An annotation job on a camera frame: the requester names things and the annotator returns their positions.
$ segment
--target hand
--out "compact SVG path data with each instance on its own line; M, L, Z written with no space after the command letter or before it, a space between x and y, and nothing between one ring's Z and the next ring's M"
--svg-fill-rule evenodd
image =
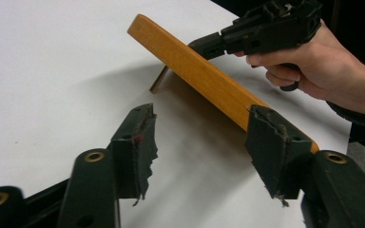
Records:
M349 52L321 22L315 37L295 48L247 56L247 63L263 66L275 86L298 88L310 96L365 113L365 65ZM292 63L300 70L282 66Z

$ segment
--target white surface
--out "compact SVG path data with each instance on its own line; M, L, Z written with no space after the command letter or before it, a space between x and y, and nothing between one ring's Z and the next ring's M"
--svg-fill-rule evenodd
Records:
M188 43L235 16L201 1L0 1L0 185L26 197L67 179L106 147L128 111L153 103L159 158L146 200L122 200L123 227L303 227L300 200L270 199L244 133L126 30L137 13ZM301 92L282 93L244 60L214 63L315 139L345 152L350 125Z

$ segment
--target black strap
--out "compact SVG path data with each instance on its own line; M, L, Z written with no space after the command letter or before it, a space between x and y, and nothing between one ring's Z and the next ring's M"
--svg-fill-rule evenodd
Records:
M334 112L336 112L338 116L352 123L365 126L365 114L348 110L330 102L327 102L327 104L334 110Z

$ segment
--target wooden plank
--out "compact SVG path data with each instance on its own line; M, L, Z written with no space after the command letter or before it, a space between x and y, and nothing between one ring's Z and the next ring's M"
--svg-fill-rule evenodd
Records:
M144 15L138 14L128 33L176 74L201 93L243 130L247 130L247 107L269 107L201 55ZM317 152L317 144L311 149Z

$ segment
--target wrist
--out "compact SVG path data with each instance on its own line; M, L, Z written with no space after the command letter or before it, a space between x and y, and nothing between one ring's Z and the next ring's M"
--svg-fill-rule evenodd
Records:
M360 64L349 76L350 81L340 90L333 92L327 101L343 108L365 114L365 66Z

